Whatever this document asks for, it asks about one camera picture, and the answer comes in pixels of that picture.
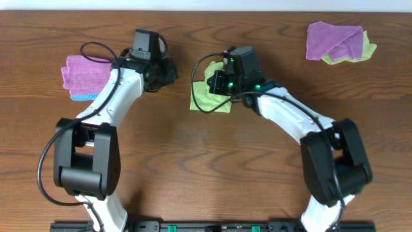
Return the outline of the light green cloth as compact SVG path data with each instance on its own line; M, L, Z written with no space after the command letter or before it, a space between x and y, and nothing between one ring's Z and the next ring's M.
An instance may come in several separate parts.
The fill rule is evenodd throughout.
M193 83L194 94L198 106L205 110L210 111L213 108L217 107L222 102L229 99L229 96L225 95L216 95L209 93L209 85L207 84L207 79L214 75L216 70L223 70L223 62L212 61L204 71L204 80L195 81Z

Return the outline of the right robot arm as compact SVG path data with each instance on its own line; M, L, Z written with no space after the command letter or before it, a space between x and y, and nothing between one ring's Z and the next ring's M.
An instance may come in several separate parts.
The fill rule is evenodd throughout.
M358 127L335 121L293 98L276 81L218 70L207 78L210 92L241 99L282 128L301 148L303 175L311 194L300 221L305 231L337 231L346 206L373 174Z

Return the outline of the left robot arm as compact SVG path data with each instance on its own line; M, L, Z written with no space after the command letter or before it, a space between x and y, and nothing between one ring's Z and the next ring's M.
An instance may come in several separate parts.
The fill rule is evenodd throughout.
M154 62L121 58L97 98L75 119L56 125L53 180L85 203L95 231L123 231L127 211L116 191L121 162L117 129L132 104L178 78L173 60Z

